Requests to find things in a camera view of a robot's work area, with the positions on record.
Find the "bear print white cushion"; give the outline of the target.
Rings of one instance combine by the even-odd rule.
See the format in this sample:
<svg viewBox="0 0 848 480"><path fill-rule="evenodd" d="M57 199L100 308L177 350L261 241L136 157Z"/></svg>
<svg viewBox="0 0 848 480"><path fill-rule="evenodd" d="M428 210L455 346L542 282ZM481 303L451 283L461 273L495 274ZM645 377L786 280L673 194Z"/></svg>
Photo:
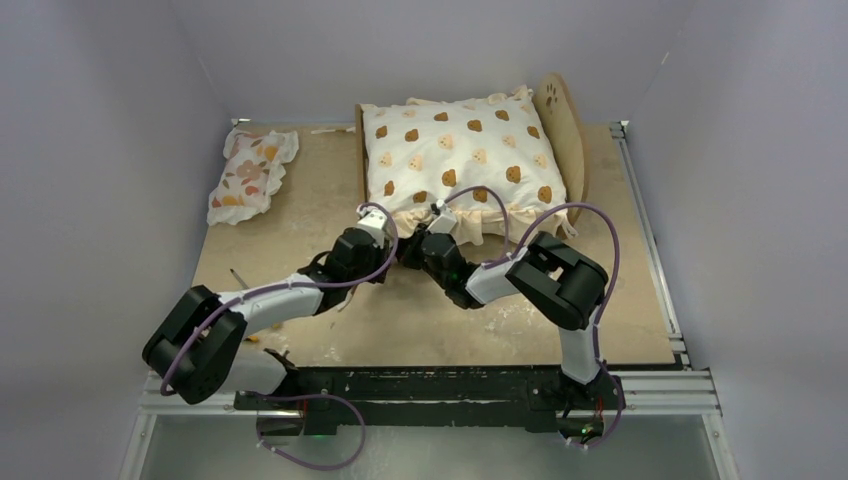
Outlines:
<svg viewBox="0 0 848 480"><path fill-rule="evenodd" d="M354 287L395 260L426 272L463 309L511 295L525 238L573 236L569 189L533 94L364 105L356 131L367 202L307 268Z"/></svg>

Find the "floral print small pillow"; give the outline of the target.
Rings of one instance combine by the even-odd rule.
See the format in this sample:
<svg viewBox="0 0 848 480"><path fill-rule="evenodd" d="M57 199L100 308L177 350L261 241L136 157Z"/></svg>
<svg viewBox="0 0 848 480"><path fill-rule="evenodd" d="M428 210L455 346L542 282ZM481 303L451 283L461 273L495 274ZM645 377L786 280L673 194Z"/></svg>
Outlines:
<svg viewBox="0 0 848 480"><path fill-rule="evenodd" d="M267 212L298 150L295 132L233 128L224 143L223 173L208 197L207 224L236 225Z"/></svg>

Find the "wooden pet bed frame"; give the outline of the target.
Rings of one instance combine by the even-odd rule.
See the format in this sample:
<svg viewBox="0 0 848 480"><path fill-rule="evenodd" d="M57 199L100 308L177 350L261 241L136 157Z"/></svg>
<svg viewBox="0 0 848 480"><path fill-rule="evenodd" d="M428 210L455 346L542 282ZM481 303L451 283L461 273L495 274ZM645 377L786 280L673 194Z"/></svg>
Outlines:
<svg viewBox="0 0 848 480"><path fill-rule="evenodd" d="M558 73L483 98L359 104L355 129L361 196L404 237L443 200L459 243L515 242L545 211L587 196L584 128Z"/></svg>

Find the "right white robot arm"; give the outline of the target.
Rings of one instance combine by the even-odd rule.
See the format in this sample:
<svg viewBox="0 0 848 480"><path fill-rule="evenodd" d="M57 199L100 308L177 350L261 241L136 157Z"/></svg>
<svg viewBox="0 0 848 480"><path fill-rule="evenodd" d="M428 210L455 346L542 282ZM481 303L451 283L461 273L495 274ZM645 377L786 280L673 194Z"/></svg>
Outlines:
<svg viewBox="0 0 848 480"><path fill-rule="evenodd" d="M595 382L603 369L597 324L617 281L597 262L541 232L498 264L465 259L448 233L419 225L400 241L398 262L426 272L456 306L478 309L521 294L558 327L564 378L579 385Z"/></svg>

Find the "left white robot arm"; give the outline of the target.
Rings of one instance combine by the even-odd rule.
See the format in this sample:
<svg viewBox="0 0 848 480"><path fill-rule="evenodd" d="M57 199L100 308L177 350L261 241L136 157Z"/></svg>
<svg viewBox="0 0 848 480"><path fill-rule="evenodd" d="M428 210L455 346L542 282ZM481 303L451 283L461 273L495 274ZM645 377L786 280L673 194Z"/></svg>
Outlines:
<svg viewBox="0 0 848 480"><path fill-rule="evenodd" d="M220 391L278 392L295 370L273 349L241 349L250 335L288 320L320 315L344 303L359 284L381 283L397 251L397 237L349 227L331 250L276 283L216 293L188 289L142 350L160 378L163 396L189 405Z"/></svg>

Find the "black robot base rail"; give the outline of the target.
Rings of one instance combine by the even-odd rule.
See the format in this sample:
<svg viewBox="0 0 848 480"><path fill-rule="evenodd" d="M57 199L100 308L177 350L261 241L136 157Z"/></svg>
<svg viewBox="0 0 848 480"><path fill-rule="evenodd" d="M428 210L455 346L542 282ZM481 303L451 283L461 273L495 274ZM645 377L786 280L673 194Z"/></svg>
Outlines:
<svg viewBox="0 0 848 480"><path fill-rule="evenodd" d="M238 410L293 414L273 435L333 435L342 425L514 427L574 441L603 435L604 416L626 403L619 379L600 373L588 385L557 365L457 367L302 367L276 399L237 393Z"/></svg>

